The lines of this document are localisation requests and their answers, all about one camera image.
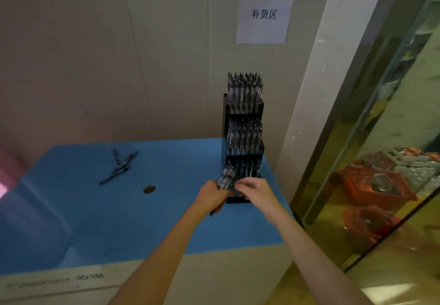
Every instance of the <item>blue tabletop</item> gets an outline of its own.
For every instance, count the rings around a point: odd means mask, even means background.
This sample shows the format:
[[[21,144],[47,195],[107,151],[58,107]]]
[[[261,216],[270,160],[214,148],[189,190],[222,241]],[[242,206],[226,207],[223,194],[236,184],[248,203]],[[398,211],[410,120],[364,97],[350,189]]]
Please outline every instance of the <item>blue tabletop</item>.
[[[221,139],[77,144],[53,147],[0,198],[0,274],[146,258],[200,186],[218,180]],[[98,183],[134,151],[132,168]],[[288,208],[263,157],[261,176]],[[156,186],[151,194],[143,193]],[[228,204],[195,230],[186,253],[282,243],[250,203]]]

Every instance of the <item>forearm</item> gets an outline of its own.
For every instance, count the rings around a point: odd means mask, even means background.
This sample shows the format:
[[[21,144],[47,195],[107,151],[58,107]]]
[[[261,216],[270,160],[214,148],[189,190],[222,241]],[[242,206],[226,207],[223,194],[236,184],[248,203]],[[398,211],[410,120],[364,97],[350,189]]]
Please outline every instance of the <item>forearm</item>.
[[[190,238],[204,214],[191,206],[109,304],[162,305]]]
[[[274,222],[318,305],[371,305],[287,211]]]

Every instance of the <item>pen holder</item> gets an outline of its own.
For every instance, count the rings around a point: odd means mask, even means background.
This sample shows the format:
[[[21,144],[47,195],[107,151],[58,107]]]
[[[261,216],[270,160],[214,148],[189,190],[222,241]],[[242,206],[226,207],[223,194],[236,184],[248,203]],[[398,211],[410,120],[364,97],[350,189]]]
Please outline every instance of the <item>pen holder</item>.
[[[232,165],[247,165],[250,169],[247,176],[260,177],[259,169],[249,167],[249,165],[260,165],[263,159],[264,144],[260,140],[256,146],[242,146],[231,147],[228,146],[226,138],[228,136],[230,119],[260,119],[263,115],[264,102],[260,99],[259,102],[251,104],[250,102],[231,103],[228,100],[228,95],[223,95],[223,128],[222,128],[222,166],[225,169],[229,164]],[[240,174],[237,169],[237,179],[245,177],[245,174]],[[226,203],[247,203],[249,202],[244,197],[234,196],[228,197]]]

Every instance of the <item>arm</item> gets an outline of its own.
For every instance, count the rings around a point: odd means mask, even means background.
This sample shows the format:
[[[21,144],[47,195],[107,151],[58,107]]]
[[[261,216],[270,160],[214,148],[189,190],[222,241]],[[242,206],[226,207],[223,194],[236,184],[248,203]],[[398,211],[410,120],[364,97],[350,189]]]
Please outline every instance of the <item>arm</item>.
[[[211,180],[203,185],[194,203],[121,286],[109,305],[161,305],[196,226],[210,211],[219,212],[228,195],[232,195],[232,192],[218,190],[216,181]]]
[[[277,228],[318,305],[372,305],[283,208],[266,180],[245,178],[235,188]]]

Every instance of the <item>paper sign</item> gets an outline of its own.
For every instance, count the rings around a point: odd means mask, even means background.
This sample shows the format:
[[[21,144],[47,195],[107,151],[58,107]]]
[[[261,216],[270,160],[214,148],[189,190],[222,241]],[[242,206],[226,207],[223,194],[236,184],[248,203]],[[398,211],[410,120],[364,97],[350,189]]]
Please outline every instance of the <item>paper sign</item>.
[[[286,40],[293,0],[240,0],[237,44],[277,44]]]

